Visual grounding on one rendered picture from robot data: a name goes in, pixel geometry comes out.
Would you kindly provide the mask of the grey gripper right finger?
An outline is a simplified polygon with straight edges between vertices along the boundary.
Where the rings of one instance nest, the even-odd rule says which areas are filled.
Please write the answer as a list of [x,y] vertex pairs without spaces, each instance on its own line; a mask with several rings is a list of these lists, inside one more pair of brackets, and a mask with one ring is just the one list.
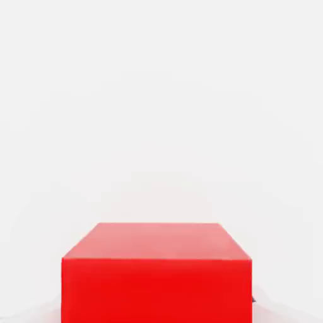
[[299,323],[292,315],[274,303],[260,287],[252,288],[252,323]]

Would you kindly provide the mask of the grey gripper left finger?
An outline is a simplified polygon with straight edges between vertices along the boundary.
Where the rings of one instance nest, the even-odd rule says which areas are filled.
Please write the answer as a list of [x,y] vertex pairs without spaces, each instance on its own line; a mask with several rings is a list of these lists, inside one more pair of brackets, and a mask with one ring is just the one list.
[[61,297],[32,308],[23,315],[22,323],[61,323]]

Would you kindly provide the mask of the small red cube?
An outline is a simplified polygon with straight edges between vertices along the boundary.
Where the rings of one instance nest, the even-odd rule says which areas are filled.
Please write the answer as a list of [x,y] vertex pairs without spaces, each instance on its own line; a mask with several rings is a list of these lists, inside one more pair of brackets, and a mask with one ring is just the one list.
[[99,223],[61,262],[61,323],[252,323],[252,303],[217,223]]

